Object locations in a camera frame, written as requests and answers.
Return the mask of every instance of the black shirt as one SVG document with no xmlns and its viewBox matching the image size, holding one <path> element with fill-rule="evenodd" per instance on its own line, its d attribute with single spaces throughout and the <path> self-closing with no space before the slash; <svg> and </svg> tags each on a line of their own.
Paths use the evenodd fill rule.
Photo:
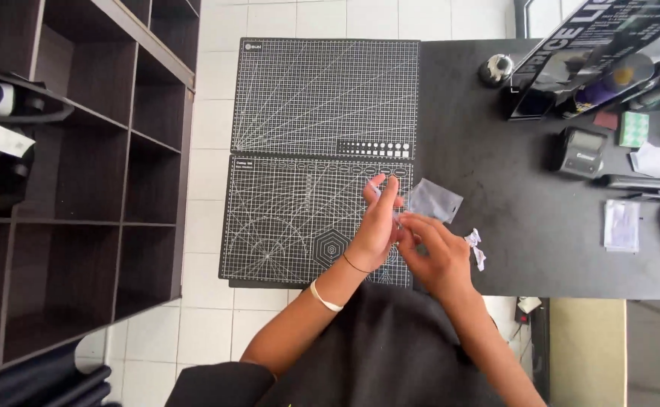
<svg viewBox="0 0 660 407">
<path fill-rule="evenodd" d="M 503 405 L 423 293 L 363 282 L 276 382 L 262 366 L 182 370 L 167 407 Z"/>
</svg>

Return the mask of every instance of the person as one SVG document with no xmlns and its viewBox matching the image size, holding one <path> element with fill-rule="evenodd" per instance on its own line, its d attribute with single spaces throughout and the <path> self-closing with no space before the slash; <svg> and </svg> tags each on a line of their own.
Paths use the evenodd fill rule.
<svg viewBox="0 0 660 407">
<path fill-rule="evenodd" d="M 368 208 L 343 255 L 239 362 L 184 369 L 168 407 L 545 405 L 472 286 L 468 244 L 436 219 L 394 220 L 398 179 L 378 197 L 384 181 L 362 191 Z M 396 243 L 431 295 L 365 282 Z"/>
</svg>

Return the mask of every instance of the white tile floor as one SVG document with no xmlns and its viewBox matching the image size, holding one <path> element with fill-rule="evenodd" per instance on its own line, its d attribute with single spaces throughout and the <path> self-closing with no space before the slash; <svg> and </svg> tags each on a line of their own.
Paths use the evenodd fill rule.
<svg viewBox="0 0 660 407">
<path fill-rule="evenodd" d="M 575 3 L 542 5 L 536 15 L 547 20 L 533 33 L 546 34 Z M 109 400 L 161 406 L 183 368 L 238 360 L 254 334 L 299 294 L 232 289 L 217 278 L 240 37 L 433 41 L 507 38 L 514 32 L 512 0 L 203 0 L 182 300 L 92 334 L 82 342 L 78 363 L 90 368 L 104 356 L 113 368 Z M 510 338 L 514 299 L 488 297 L 486 304 Z M 511 343 L 517 356 L 528 338 L 524 329 Z M 529 355 L 530 349 L 523 360 L 527 368 Z"/>
</svg>

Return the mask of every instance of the black string bracelet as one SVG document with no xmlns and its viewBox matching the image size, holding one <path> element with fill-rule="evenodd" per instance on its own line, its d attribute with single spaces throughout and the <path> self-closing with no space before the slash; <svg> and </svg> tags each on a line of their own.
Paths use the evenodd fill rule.
<svg viewBox="0 0 660 407">
<path fill-rule="evenodd" d="M 347 262 L 347 264 L 350 264 L 350 266 L 353 267 L 353 269 L 356 269 L 358 272 L 366 273 L 366 274 L 372 273 L 372 272 L 363 272 L 361 269 L 358 269 L 356 266 L 353 266 L 353 263 L 350 263 L 350 260 L 347 259 L 347 256 L 345 255 L 345 253 L 343 253 L 342 256 L 345 258 L 345 261 Z"/>
</svg>

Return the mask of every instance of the receipt printer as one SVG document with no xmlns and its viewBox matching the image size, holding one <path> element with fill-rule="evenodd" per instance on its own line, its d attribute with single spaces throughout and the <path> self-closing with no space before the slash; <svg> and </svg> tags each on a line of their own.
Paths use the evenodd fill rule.
<svg viewBox="0 0 660 407">
<path fill-rule="evenodd" d="M 565 128 L 561 135 L 566 140 L 558 171 L 583 178 L 596 178 L 603 168 L 601 152 L 606 145 L 606 135 L 576 127 Z"/>
</svg>

